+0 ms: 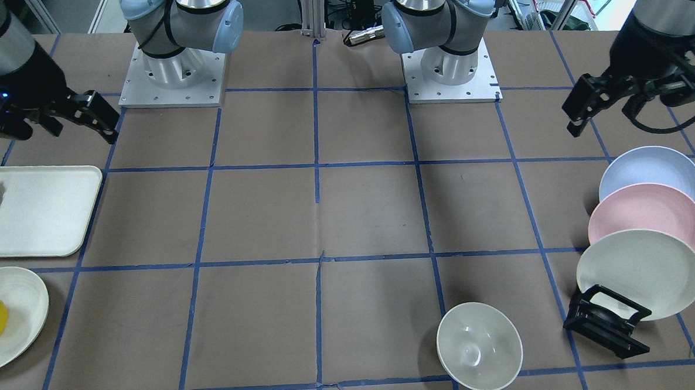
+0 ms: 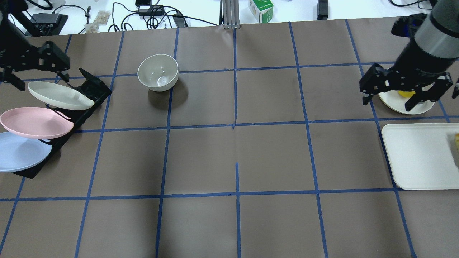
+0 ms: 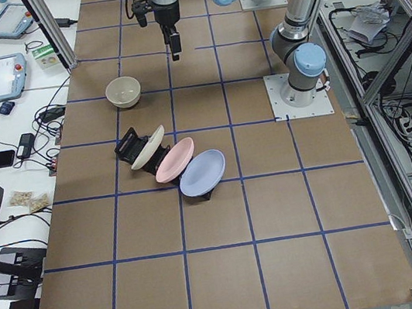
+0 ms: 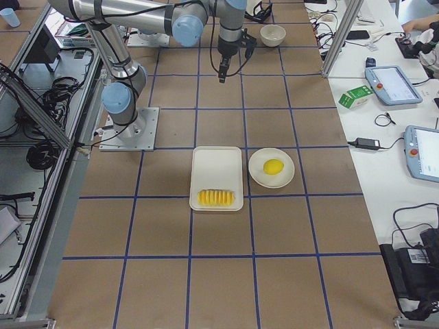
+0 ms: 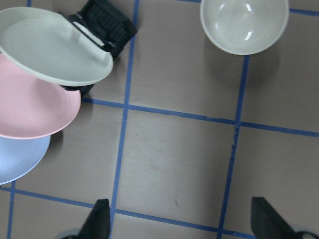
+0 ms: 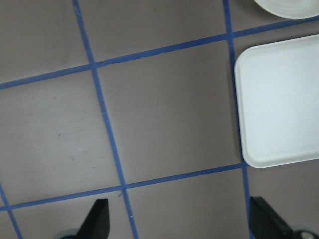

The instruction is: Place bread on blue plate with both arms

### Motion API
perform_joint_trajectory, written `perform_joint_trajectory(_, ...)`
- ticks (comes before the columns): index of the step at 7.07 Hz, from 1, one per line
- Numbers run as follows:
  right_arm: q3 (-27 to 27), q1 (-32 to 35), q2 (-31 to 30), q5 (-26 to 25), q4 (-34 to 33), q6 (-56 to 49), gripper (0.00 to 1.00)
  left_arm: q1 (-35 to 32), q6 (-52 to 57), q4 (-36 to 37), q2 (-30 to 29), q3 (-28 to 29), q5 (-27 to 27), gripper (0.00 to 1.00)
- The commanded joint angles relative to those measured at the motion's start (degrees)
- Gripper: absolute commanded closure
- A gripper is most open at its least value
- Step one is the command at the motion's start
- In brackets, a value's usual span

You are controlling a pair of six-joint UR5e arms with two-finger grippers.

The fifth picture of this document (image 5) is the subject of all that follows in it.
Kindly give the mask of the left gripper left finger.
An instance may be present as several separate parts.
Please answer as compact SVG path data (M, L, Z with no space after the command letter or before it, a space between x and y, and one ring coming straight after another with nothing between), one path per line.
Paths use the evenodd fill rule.
M78 237L80 239L108 239L110 231L109 200L99 199L82 226Z

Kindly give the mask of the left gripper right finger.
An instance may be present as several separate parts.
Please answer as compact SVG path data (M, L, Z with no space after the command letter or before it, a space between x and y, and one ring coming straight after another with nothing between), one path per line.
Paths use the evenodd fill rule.
M298 239L298 234L263 197L251 200L251 230L257 239Z

